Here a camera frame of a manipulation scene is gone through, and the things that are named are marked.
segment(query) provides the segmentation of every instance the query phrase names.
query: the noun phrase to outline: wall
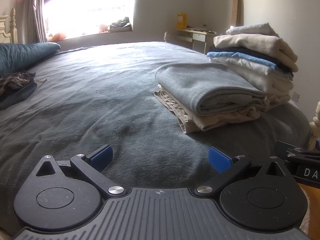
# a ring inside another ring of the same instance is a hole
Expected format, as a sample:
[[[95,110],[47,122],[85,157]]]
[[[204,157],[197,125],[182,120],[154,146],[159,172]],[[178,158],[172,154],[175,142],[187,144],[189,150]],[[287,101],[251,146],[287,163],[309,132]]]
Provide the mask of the wall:
[[[232,0],[204,0],[204,23],[225,32],[230,26]],[[298,55],[299,72],[293,89],[299,108],[311,120],[320,96],[320,0],[243,0],[245,25],[269,22]]]
[[[24,0],[0,0],[0,15],[10,15],[11,8],[16,9],[16,28],[18,30],[18,42],[24,43],[25,36],[25,22],[24,22]],[[10,17],[8,17],[5,27],[6,32],[9,31]]]
[[[163,41],[175,33],[177,13],[188,14],[188,24],[203,25],[203,0],[135,0],[133,32],[101,33],[60,41],[62,50],[93,45],[139,41]]]

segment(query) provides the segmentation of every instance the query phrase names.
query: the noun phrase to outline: grey towel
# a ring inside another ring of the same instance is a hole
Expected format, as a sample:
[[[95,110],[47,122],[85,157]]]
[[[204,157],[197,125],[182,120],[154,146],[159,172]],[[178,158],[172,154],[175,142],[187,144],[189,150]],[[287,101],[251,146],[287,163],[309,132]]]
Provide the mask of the grey towel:
[[[276,33],[271,28],[269,23],[239,26],[239,27],[234,27],[232,29],[227,30],[228,35],[237,35],[237,34],[241,34],[241,33],[262,34],[262,35],[279,37],[278,33]]]
[[[194,113],[231,113],[262,106],[265,94],[223,64],[176,63],[157,69],[156,81]]]

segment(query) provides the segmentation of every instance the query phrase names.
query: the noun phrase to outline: bedpost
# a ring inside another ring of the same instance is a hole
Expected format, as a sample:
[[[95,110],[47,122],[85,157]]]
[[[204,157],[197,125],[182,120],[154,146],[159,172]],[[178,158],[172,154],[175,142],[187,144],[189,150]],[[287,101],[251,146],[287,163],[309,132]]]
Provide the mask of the bedpost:
[[[169,32],[165,32],[164,34],[164,42],[168,42],[171,39],[171,35]]]
[[[310,123],[312,137],[309,142],[308,150],[313,150],[316,146],[317,139],[320,138],[320,101],[316,108],[316,116],[313,118],[313,122]]]
[[[15,15],[16,15],[16,10],[15,8],[12,8],[10,12],[10,30],[9,30],[9,33],[11,33],[12,43],[18,43]]]

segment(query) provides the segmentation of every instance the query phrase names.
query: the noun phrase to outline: pillow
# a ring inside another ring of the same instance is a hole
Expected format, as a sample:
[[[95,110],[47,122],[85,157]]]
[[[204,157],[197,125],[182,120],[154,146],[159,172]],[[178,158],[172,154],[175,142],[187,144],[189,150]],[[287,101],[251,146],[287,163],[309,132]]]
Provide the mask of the pillow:
[[[52,57],[60,45],[54,42],[35,44],[0,43],[0,75],[15,73]]]

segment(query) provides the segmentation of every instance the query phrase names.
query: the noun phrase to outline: wooden board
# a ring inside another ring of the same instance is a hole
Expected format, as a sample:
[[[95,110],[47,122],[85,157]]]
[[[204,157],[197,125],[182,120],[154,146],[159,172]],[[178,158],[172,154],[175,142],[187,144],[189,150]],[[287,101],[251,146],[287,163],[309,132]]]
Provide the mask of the wooden board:
[[[0,228],[0,239],[9,240],[11,239],[11,237],[4,230]]]
[[[320,189],[299,184],[305,190],[310,200],[309,237],[320,240]]]
[[[238,0],[232,0],[232,13],[230,26],[236,27],[238,19]]]

